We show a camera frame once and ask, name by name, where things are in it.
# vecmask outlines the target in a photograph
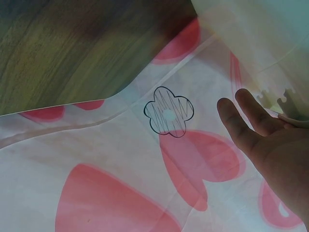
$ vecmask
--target translucent plastic sheet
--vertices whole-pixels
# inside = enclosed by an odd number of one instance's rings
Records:
[[[309,2],[192,0],[204,27],[238,57],[261,103],[309,120]]]
[[[243,86],[196,20],[110,99],[0,117],[1,231],[305,231],[220,122]]]

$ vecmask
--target pink heart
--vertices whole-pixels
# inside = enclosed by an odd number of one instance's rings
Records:
[[[291,229],[302,223],[302,220],[276,196],[266,181],[261,185],[260,196],[260,212],[268,224],[280,229]]]
[[[64,115],[64,106],[49,107],[20,113],[21,116],[34,122],[55,122]]]
[[[171,64],[181,61],[190,54],[200,41],[198,20],[193,20],[154,58],[154,64]]]
[[[169,212],[109,173],[77,165],[63,187],[56,232],[180,232]]]
[[[207,209],[208,197],[203,180],[223,182],[244,172],[245,162],[242,162],[238,150],[217,134],[190,130],[181,138],[159,135],[159,139],[175,188],[196,210]]]
[[[82,103],[76,103],[74,104],[78,108],[81,108],[83,110],[96,110],[100,108],[104,103],[104,100],[97,100],[97,101],[88,101],[88,102],[82,102]]]

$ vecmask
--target scribbled flower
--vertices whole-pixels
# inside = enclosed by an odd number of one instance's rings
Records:
[[[150,118],[154,132],[180,138],[186,132],[186,121],[194,115],[191,102],[183,96],[175,96],[168,88],[158,87],[154,100],[146,104],[144,114]]]

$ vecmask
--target palm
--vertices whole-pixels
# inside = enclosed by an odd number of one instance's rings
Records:
[[[228,99],[218,101],[220,118],[236,146],[269,186],[304,221],[309,218],[309,130],[271,117],[245,89],[236,93],[254,130]]]

